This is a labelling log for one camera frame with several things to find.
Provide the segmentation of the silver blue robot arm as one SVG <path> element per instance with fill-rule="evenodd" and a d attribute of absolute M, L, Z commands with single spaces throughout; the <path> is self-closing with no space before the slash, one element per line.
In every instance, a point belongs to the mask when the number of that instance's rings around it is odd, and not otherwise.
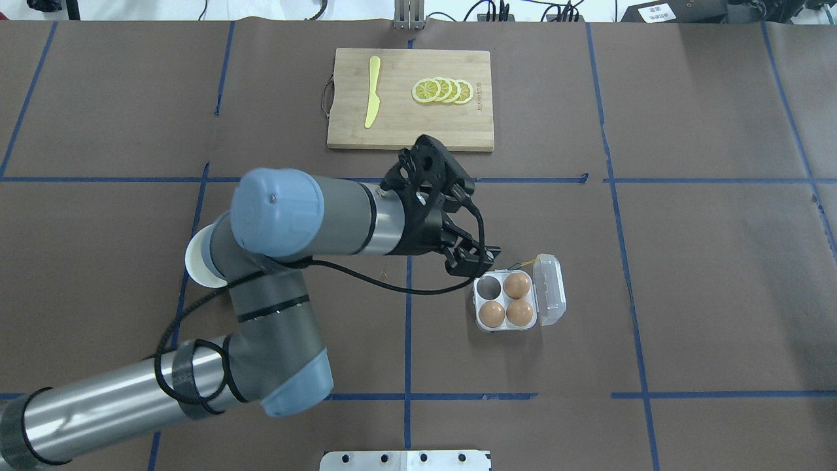
<path fill-rule="evenodd" d="M 313 408 L 333 389 L 303 271 L 322 266 L 388 291 L 435 296 L 492 268 L 475 182 L 422 135 L 377 184 L 298 169 L 253 169 L 228 211 L 186 248 L 189 277 L 211 292 L 177 313 L 143 361 L 2 407 L 2 469 L 45 470 L 183 421 L 259 403 L 270 417 Z M 461 283 L 415 289 L 326 260 L 329 254 L 442 254 Z"/>

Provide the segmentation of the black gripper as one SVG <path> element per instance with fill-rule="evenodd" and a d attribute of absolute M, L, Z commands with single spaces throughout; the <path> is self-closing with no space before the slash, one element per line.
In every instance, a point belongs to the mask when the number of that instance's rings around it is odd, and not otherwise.
<path fill-rule="evenodd" d="M 451 214 L 473 196 L 475 185 L 439 139 L 422 134 L 412 147 L 401 149 L 381 188 L 397 194 L 404 214 L 391 254 L 445 254 L 449 275 L 478 279 L 502 253 L 499 245 L 485 245 L 452 222 Z"/>

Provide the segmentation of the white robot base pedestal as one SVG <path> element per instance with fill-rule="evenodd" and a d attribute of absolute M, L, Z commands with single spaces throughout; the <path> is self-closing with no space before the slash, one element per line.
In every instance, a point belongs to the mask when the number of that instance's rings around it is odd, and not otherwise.
<path fill-rule="evenodd" d="M 386 450 L 326 453 L 320 470 L 491 470 L 489 451 Z"/>

